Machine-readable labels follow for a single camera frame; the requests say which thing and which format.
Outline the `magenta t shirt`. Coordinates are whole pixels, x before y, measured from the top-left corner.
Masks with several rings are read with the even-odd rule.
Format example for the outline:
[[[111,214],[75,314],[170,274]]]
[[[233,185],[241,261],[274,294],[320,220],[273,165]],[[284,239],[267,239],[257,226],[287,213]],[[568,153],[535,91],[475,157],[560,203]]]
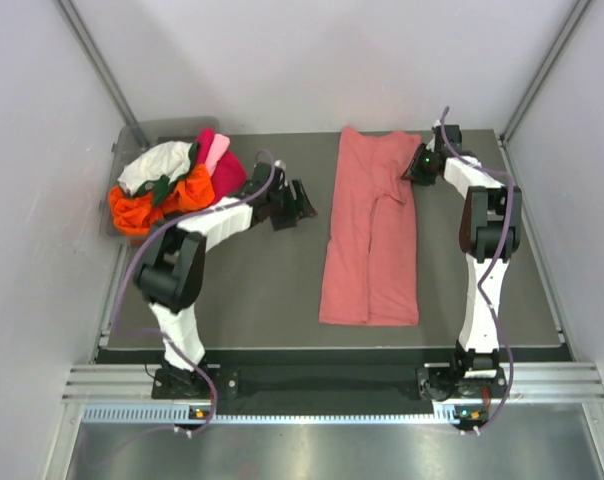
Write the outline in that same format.
[[[195,142],[195,163],[197,165],[204,165],[215,134],[213,128],[206,128],[197,136]],[[247,180],[246,171],[237,156],[230,150],[230,146],[218,162],[215,173],[210,178],[215,193],[214,204],[218,203],[223,197],[239,190]]]

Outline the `aluminium frame post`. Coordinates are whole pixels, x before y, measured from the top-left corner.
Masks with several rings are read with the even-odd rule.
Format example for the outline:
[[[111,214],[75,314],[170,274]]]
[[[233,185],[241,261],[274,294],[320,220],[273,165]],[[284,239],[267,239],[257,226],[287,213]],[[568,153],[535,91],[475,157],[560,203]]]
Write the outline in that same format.
[[[593,0],[576,0],[571,3],[568,13],[561,22],[559,30],[553,36],[551,44],[545,50],[542,60],[518,101],[515,110],[510,115],[503,131],[498,135],[502,145],[508,144],[515,136],[593,4]]]
[[[89,61],[94,73],[105,89],[107,96],[122,118],[124,124],[131,129],[131,132],[140,147],[148,147],[150,142],[133,113],[116,77],[102,55],[98,44],[83,20],[79,9],[71,0],[54,0],[53,3],[68,25],[73,37]]]

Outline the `aluminium front rail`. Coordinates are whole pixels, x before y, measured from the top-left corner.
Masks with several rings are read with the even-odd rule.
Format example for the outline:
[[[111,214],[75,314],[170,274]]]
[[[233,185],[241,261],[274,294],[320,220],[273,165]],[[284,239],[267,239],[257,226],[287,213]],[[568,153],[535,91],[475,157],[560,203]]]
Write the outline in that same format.
[[[138,403],[151,400],[154,380],[142,365],[75,365],[68,375],[66,403]]]

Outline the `left aluminium frame post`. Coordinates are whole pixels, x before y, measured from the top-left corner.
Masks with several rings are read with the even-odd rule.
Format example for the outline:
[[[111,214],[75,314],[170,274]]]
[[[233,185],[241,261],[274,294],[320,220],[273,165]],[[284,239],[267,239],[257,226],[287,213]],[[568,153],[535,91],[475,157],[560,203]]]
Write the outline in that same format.
[[[124,124],[131,129],[131,132],[140,147],[148,147],[150,142],[133,113],[116,77],[102,55],[98,44],[83,20],[79,9],[71,0],[54,0],[53,3],[68,25],[73,37],[89,61],[94,73],[105,89],[107,96],[122,118]]]

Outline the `grey plastic bin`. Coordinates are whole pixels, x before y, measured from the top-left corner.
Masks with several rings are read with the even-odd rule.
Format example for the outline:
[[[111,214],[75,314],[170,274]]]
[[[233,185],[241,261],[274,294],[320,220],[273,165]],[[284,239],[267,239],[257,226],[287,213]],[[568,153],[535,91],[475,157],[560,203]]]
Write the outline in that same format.
[[[220,121],[212,116],[142,121],[137,128],[124,126],[112,145],[113,160],[104,199],[100,202],[100,236],[116,244],[127,244],[132,237],[124,236],[113,224],[109,192],[125,166],[155,145],[173,140],[193,141],[205,128],[220,129]]]

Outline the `white t shirt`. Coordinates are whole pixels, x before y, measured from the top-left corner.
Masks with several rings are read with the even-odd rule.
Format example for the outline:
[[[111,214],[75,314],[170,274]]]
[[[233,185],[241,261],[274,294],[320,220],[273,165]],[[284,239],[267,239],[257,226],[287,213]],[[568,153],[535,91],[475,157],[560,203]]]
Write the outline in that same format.
[[[192,147],[192,143],[183,141],[152,147],[123,169],[117,179],[119,187],[128,195],[143,195],[161,179],[170,183],[179,180],[191,170]]]

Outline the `light pink t shirt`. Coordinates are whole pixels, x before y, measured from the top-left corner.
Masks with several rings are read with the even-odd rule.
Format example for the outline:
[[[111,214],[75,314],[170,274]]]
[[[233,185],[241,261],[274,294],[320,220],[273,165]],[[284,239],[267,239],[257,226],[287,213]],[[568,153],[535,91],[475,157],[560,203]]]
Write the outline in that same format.
[[[204,165],[210,176],[215,173],[218,162],[222,159],[230,146],[230,139],[220,133],[213,136]]]

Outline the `orange t shirt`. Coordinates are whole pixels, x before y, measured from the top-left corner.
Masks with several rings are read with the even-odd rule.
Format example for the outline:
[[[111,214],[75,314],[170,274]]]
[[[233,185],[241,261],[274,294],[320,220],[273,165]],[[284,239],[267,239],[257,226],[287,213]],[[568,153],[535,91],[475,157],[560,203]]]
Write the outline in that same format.
[[[202,210],[210,206],[214,198],[209,173],[203,165],[197,165],[174,184],[162,179],[143,195],[130,196],[115,186],[109,192],[108,201],[116,230],[125,236],[141,236],[169,214]]]

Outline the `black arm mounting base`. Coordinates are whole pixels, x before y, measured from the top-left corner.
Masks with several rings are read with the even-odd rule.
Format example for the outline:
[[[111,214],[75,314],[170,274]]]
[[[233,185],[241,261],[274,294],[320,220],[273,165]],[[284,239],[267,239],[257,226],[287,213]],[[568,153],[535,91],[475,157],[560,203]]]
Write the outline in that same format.
[[[219,415],[374,416],[428,414],[436,401],[501,397],[506,378],[475,390],[426,391],[432,369],[448,369],[448,349],[213,349],[202,363]]]

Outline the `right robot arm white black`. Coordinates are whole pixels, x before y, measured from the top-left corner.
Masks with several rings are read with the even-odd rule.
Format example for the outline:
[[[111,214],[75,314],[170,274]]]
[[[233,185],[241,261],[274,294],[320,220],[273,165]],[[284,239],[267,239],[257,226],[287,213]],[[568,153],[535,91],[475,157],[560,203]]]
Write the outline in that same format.
[[[419,145],[403,178],[419,186],[441,178],[464,200],[458,244],[468,269],[465,317],[452,365],[430,370],[423,388],[469,396],[504,380],[499,308],[507,269],[521,243],[522,192],[507,171],[485,167],[465,151],[460,128],[443,121],[432,127],[431,140]]]

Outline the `salmon pink t shirt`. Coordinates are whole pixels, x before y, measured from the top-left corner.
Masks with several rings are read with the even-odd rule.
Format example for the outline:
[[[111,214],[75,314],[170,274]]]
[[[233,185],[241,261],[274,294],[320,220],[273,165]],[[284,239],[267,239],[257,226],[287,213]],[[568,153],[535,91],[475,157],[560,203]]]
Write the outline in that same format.
[[[421,143],[393,131],[339,140],[319,320],[345,326],[414,326],[417,219],[403,175]]]

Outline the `dark green t shirt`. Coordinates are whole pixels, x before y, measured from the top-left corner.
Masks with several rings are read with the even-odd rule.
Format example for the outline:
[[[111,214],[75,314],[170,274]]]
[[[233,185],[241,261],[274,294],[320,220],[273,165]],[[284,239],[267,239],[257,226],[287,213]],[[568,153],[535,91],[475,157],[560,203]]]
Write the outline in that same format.
[[[181,177],[179,180],[172,182],[172,183],[170,183],[166,179],[161,179],[160,181],[158,181],[157,183],[155,183],[153,185],[153,188],[151,190],[144,193],[144,194],[146,194],[146,193],[151,194],[151,202],[152,202],[153,207],[158,207],[164,200],[166,200],[168,198],[169,194],[173,191],[173,189],[177,185],[177,183],[180,180],[183,180],[184,178],[186,178],[191,173],[194,163],[195,163],[195,152],[196,152],[196,145],[195,145],[195,143],[192,143],[192,144],[193,144],[193,147],[191,148],[191,151],[189,152],[189,155],[190,155],[190,158],[192,161],[190,172],[188,174],[184,175],[183,177]]]

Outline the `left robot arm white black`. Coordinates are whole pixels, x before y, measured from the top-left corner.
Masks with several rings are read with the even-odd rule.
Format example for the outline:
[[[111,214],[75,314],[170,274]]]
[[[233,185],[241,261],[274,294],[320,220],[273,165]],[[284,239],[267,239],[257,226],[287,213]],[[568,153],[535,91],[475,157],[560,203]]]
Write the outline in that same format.
[[[303,182],[287,179],[282,162],[259,162],[238,191],[153,239],[134,270],[133,284],[154,315],[165,348],[153,377],[154,399],[196,399],[211,392],[195,312],[206,254],[266,220],[279,231],[316,215]]]

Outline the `right aluminium frame post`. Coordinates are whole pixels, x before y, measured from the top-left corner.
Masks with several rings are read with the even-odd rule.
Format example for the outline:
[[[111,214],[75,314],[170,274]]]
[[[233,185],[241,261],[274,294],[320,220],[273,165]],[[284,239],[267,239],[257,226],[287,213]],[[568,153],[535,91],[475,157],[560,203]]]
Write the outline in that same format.
[[[542,60],[518,101],[515,110],[510,115],[503,131],[498,135],[502,145],[508,144],[515,136],[593,4],[593,0],[576,0],[571,3],[568,13],[561,22],[559,30],[553,36],[551,44],[545,50]]]

